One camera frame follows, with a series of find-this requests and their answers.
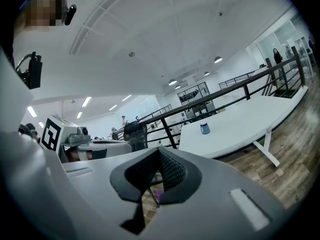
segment ceiling light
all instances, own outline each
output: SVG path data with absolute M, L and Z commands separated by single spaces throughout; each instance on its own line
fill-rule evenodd
M 118 106 L 118 105 L 114 105 L 112 108 L 109 109 L 109 111 L 113 110 L 116 106 Z
M 88 102 L 90 101 L 90 99 L 91 99 L 91 97 L 87 97 L 85 99 L 84 103 L 82 104 L 82 107 L 85 107 L 88 104 Z
M 176 82 L 177 82 L 176 79 L 171 79 L 171 80 L 169 81 L 169 85 L 172 86 L 172 85 L 174 85 Z
M 30 114 L 31 114 L 31 116 L 32 116 L 33 118 L 35 118 L 35 117 L 37 116 L 36 113 L 35 113 L 35 111 L 34 111 L 34 109 L 32 108 L 32 106 L 28 106 L 27 109 L 29 110 L 29 112 L 30 112 Z
M 130 98 L 131 94 L 127 97 L 125 97 L 122 101 L 124 102 L 126 99 Z
M 220 56 L 214 58 L 214 63 L 218 63 L 220 61 L 222 61 L 222 58 Z

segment black railing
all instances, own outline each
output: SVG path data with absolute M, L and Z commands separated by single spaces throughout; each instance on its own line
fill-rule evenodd
M 144 120 L 143 123 L 144 124 L 152 124 L 154 122 L 158 122 L 158 121 L 161 121 L 162 122 L 162 125 L 163 127 L 162 128 L 158 128 L 156 130 L 153 130 L 153 131 L 150 131 L 149 133 L 154 133 L 154 132 L 157 132 L 157 131 L 161 131 L 161 130 L 165 130 L 167 136 L 165 137 L 161 137 L 161 138 L 157 138 L 157 139 L 152 139 L 152 140 L 148 140 L 147 142 L 154 142 L 154 141 L 159 141 L 159 140 L 163 140 L 163 139 L 169 139 L 170 140 L 170 145 L 166 145 L 166 147 L 173 147 L 174 149 L 177 148 L 177 146 L 179 145 L 179 143 L 175 142 L 174 140 L 174 137 L 176 136 L 179 136 L 181 133 L 177 133 L 177 134 L 171 134 L 170 132 L 170 128 L 174 127 L 174 126 L 177 126 L 177 125 L 182 125 L 182 124 L 185 124 L 187 122 L 196 122 L 198 120 L 201 120 L 201 119 L 204 119 L 204 118 L 207 118 L 209 116 L 214 116 L 214 114 L 216 114 L 219 110 L 222 110 L 228 106 L 231 106 L 239 101 L 242 101 L 244 99 L 247 99 L 249 100 L 251 98 L 251 96 L 253 94 L 256 94 L 257 92 L 263 90 L 263 89 L 267 89 L 267 91 L 264 92 L 264 95 L 268 95 L 268 96 L 272 96 L 274 95 L 277 91 L 279 90 L 285 90 L 282 94 L 281 94 L 281 97 L 286 97 L 286 98 L 292 98 L 296 93 L 297 91 L 299 90 L 300 86 L 304 86 L 306 84 L 306 80 L 305 80 L 305 75 L 304 75 L 304 71 L 303 71 L 303 68 L 302 68 L 302 64 L 301 64 L 301 61 L 299 59 L 299 56 L 298 56 L 298 52 L 296 50 L 296 47 L 292 47 L 291 48 L 292 51 L 293 51 L 293 54 L 294 54 L 294 57 L 276 65 L 276 66 L 273 66 L 273 67 L 270 67 L 268 69 L 266 69 L 265 71 L 263 72 L 260 72 L 256 75 L 253 75 L 253 76 L 250 76 L 250 77 L 246 77 L 246 79 L 243 79 L 241 80 L 240 82 L 237 82 L 237 83 L 234 83 L 232 84 L 231 86 L 228 86 L 226 88 L 223 88 L 215 93 L 212 93 L 212 94 L 209 94 L 203 98 L 200 98 L 200 99 L 197 99 L 193 102 L 190 102 L 186 105 L 183 105 L 183 106 L 180 106 L 178 108 L 175 108 L 169 112 L 166 112 L 164 114 L 160 114 L 160 115 L 157 115 L 157 116 L 154 116 L 153 118 L 150 118 L 150 119 L 147 119 L 147 120 Z M 290 68 L 290 70 L 288 70 L 287 72 L 285 72 L 283 66 L 284 65 L 287 65 L 288 63 L 290 62 L 293 62 L 293 61 L 296 61 L 296 66 Z M 298 72 L 296 72 L 289 80 L 287 79 L 287 74 L 289 72 L 291 72 L 294 68 L 298 68 Z M 282 74 L 279 76 L 279 77 L 275 77 L 275 74 L 274 74 L 274 71 L 276 70 L 280 70 L 282 72 Z M 290 80 L 292 80 L 297 74 L 299 74 L 299 78 L 294 82 L 294 84 L 289 87 L 288 86 L 288 82 Z M 266 84 L 263 85 L 262 87 L 256 89 L 255 91 L 252 91 L 252 92 L 249 92 L 249 89 L 248 89 L 248 84 L 264 77 L 264 76 L 267 76 L 267 75 L 270 75 L 269 79 L 267 80 Z M 282 84 L 281 86 L 277 86 L 277 80 L 279 80 L 280 78 L 283 78 L 284 79 L 284 84 Z M 271 92 L 271 89 L 272 89 L 272 86 L 275 86 L 276 89 L 274 91 Z M 295 91 L 293 93 L 290 94 L 290 91 L 292 90 L 292 88 L 295 86 Z M 244 90 L 244 96 L 240 97 L 239 99 L 237 100 L 234 100 L 228 104 L 225 104 L 223 106 L 220 106 L 218 108 L 215 108 L 214 110 L 211 110 L 211 111 L 208 111 L 208 112 L 205 112 L 205 113 L 201 113 L 200 115 L 197 115 L 197 116 L 194 116 L 192 118 L 189 118 L 189 119 L 186 119 L 186 120 L 183 120 L 183 121 L 180 121 L 180 122 L 177 122 L 177 123 L 173 123 L 173 124 L 170 124 L 170 125 L 167 125 L 167 122 L 166 122 L 166 118 L 168 117 L 171 117 L 173 115 L 176 115 L 178 113 L 181 113 L 181 112 L 185 112 L 187 110 L 190 110 L 194 107 L 198 107 L 199 105 L 203 105 L 205 104 L 206 102 L 208 101 L 211 101 L 211 100 L 214 100 L 216 98 L 219 98 L 223 95 L 226 95 L 234 90 L 237 90 L 239 88 L 243 88 Z
M 152 118 L 154 118 L 156 116 L 159 116 L 159 115 L 164 114 L 166 112 L 169 112 L 171 110 L 172 110 L 171 104 L 166 105 L 166 106 L 164 106 L 164 107 L 162 107 L 162 108 L 160 108 L 160 109 L 158 109 L 158 110 L 156 110 L 156 111 L 154 111 L 154 112 L 152 112 L 150 114 L 147 114 L 146 116 L 140 118 L 138 120 L 138 122 L 139 123 L 144 122 L 145 120 L 152 119 Z M 153 123 L 149 123 L 148 127 L 147 127 L 147 133 L 148 134 L 150 133 L 150 129 L 153 130 L 154 128 L 157 128 L 160 123 L 161 123 L 160 119 L 154 121 Z M 120 129 L 116 130 L 115 133 L 118 135 L 118 139 L 120 141 L 124 139 L 124 128 L 120 128 Z
M 256 71 L 254 70 L 254 71 L 239 75 L 237 77 L 231 78 L 227 81 L 221 82 L 221 83 L 219 83 L 220 89 L 222 90 L 222 89 L 228 88 L 236 83 L 239 83 L 239 82 L 243 81 L 244 79 L 251 77 L 255 72 Z

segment woman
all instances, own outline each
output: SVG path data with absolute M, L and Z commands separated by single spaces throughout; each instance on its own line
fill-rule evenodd
M 280 64 L 282 62 L 282 56 L 281 54 L 278 52 L 278 50 L 276 48 L 273 49 L 273 57 L 274 57 L 274 61 L 277 64 Z M 280 76 L 280 81 L 282 80 L 282 70 L 281 68 L 278 69 L 279 72 L 279 76 Z

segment black mesh panel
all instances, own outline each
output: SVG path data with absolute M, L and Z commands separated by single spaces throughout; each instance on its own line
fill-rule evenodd
M 186 176 L 185 167 L 163 152 L 160 152 L 159 171 L 162 175 L 164 191 L 181 183 Z

